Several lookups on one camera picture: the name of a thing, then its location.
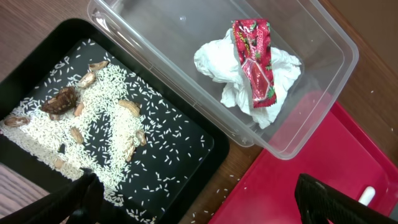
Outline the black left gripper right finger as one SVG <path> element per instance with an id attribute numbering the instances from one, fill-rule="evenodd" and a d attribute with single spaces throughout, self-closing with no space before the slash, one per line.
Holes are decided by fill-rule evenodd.
<path id="1" fill-rule="evenodd" d="M 300 174 L 295 201 L 303 224 L 397 224 L 308 174 Z"/>

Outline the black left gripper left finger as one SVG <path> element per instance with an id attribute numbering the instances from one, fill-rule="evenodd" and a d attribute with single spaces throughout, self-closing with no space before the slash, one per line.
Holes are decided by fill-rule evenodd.
<path id="1" fill-rule="evenodd" d="M 95 224 L 100 218 L 104 185 L 89 168 L 66 187 L 1 218 L 1 224 Z"/>

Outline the white plastic spoon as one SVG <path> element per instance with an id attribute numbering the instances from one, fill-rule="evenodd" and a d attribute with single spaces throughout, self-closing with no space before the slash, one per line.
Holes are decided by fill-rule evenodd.
<path id="1" fill-rule="evenodd" d="M 376 190 L 372 186 L 367 186 L 362 192 L 358 202 L 362 205 L 368 206 L 376 195 Z"/>

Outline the white napkin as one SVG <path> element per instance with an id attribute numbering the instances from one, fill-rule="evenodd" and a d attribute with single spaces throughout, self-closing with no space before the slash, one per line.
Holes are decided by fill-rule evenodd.
<path id="1" fill-rule="evenodd" d="M 262 129 L 276 120 L 290 87 L 301 75 L 300 60 L 284 50 L 272 47 L 271 63 L 277 101 L 265 108 L 254 108 L 251 87 L 238 62 L 231 29 L 226 31 L 223 39 L 202 45 L 194 55 L 194 64 L 200 73 L 210 77 L 214 82 L 226 84 L 221 103 L 227 108 L 239 106 L 240 110 L 251 116 Z"/>

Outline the red snack wrapper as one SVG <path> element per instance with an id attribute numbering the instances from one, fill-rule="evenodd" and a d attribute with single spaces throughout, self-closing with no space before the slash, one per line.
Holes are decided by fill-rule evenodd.
<path id="1" fill-rule="evenodd" d="M 232 28 L 239 62 L 251 86 L 253 107 L 276 104 L 269 22 L 265 19 L 235 20 Z"/>

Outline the red serving tray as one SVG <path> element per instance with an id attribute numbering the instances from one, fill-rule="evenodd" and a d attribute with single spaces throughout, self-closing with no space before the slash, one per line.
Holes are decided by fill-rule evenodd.
<path id="1" fill-rule="evenodd" d="M 359 200 L 367 186 L 376 190 L 369 208 L 389 215 L 397 205 L 397 167 L 349 115 L 363 116 L 377 131 L 388 130 L 382 114 L 397 124 L 397 98 L 377 92 L 353 93 L 345 106 L 335 103 L 300 152 L 281 160 L 260 153 L 229 197 L 213 215 L 212 223 L 299 223 L 295 186 L 309 174 L 343 194 Z"/>

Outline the spilled rice and peanut shells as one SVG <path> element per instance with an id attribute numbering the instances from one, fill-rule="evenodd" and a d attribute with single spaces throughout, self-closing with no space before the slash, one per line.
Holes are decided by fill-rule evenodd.
<path id="1" fill-rule="evenodd" d="M 132 223 L 157 223 L 209 153 L 213 138 L 92 39 L 80 39 L 12 110 L 1 133 L 51 170 L 83 168 Z"/>

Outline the black plastic tray bin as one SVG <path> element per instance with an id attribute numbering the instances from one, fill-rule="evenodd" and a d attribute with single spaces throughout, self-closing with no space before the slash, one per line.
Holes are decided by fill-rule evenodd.
<path id="1" fill-rule="evenodd" d="M 89 22 L 62 22 L 1 82 L 1 162 L 54 192 L 103 183 L 100 223 L 177 223 L 226 135 Z"/>

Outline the clear plastic bin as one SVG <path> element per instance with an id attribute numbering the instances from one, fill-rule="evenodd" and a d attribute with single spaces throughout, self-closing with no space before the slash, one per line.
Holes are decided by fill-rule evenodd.
<path id="1" fill-rule="evenodd" d="M 298 154 L 352 74 L 356 44 L 318 1 L 92 0 L 90 20 L 155 76 L 243 147 L 280 159 Z M 300 60 L 301 74 L 276 120 L 261 128 L 221 103 L 224 85 L 195 67 L 194 54 L 224 37 L 237 19 L 267 19 L 271 43 Z"/>

